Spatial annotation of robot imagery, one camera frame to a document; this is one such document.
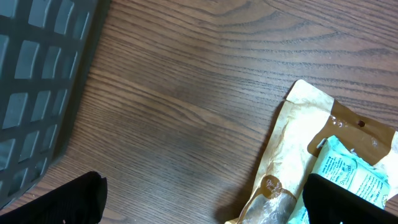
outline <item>paper packaging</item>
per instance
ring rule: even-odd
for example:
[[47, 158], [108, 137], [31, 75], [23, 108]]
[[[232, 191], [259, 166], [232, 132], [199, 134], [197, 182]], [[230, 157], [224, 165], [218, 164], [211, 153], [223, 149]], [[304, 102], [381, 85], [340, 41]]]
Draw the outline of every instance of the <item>paper packaging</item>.
[[[311, 173], [321, 175], [381, 209], [386, 206], [390, 192], [387, 175], [347, 150], [336, 136], [327, 139]], [[288, 224], [309, 223], [302, 192]]]
[[226, 224], [286, 223], [320, 153], [317, 146], [332, 135], [389, 176], [387, 199], [398, 192], [397, 132], [298, 80], [279, 113], [249, 202], [239, 218]]

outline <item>wooden table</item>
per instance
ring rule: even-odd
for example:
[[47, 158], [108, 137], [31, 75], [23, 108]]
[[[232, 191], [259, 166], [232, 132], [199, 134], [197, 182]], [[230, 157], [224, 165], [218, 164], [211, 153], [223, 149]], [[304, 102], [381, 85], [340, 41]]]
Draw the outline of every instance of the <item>wooden table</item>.
[[235, 218], [294, 81], [398, 127], [397, 16], [393, 0], [114, 0], [67, 155], [9, 209], [96, 170], [103, 223]]

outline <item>brown label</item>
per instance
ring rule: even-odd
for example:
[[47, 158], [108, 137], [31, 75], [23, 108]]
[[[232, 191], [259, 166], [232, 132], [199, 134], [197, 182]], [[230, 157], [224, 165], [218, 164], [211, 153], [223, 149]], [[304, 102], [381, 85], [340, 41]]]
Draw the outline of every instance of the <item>brown label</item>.
[[[278, 206], [280, 208], [292, 208], [291, 209], [292, 211], [287, 213], [288, 214], [287, 218], [289, 217], [290, 213], [293, 212], [294, 205], [297, 202], [297, 199], [294, 197], [294, 195], [290, 191], [283, 188], [282, 183], [279, 181], [277, 177], [274, 177], [273, 175], [267, 175], [262, 178], [260, 187], [256, 190], [253, 197], [250, 199], [249, 203], [243, 208], [242, 213], [240, 215], [240, 217], [242, 218], [239, 219], [238, 223], [241, 223], [245, 219], [246, 213], [251, 208], [253, 201], [259, 195], [263, 195], [267, 199], [283, 197], [283, 199], [281, 198], [280, 203], [278, 203], [277, 205], [274, 204], [273, 205]], [[266, 207], [263, 207], [261, 209], [262, 212], [264, 212], [264, 210], [268, 210], [268, 208]], [[279, 211], [279, 209], [277, 208], [270, 208], [269, 210]]]
[[308, 152], [318, 157], [323, 139], [335, 135], [348, 149], [370, 165], [379, 162], [391, 150], [395, 130], [352, 112], [335, 100], [330, 117], [323, 129], [308, 145]]

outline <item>brown paper bag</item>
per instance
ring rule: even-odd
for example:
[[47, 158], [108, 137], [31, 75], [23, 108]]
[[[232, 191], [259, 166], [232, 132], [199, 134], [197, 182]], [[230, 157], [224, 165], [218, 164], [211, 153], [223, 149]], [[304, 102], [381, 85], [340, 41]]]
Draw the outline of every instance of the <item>brown paper bag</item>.
[[391, 197], [398, 193], [398, 134], [360, 116], [331, 96], [298, 80], [284, 103], [257, 171], [249, 202], [226, 224], [285, 224], [320, 152], [335, 135], [348, 148], [389, 176]]

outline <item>light blue packet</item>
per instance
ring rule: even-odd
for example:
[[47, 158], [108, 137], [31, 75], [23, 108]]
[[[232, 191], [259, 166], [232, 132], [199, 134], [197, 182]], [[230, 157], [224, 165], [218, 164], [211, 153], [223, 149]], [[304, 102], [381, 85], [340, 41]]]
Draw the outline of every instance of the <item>light blue packet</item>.
[[[386, 206], [390, 192], [388, 176], [347, 150], [336, 136], [327, 139], [312, 170], [340, 187], [360, 196], [379, 208]], [[309, 224], [303, 193], [288, 224]]]

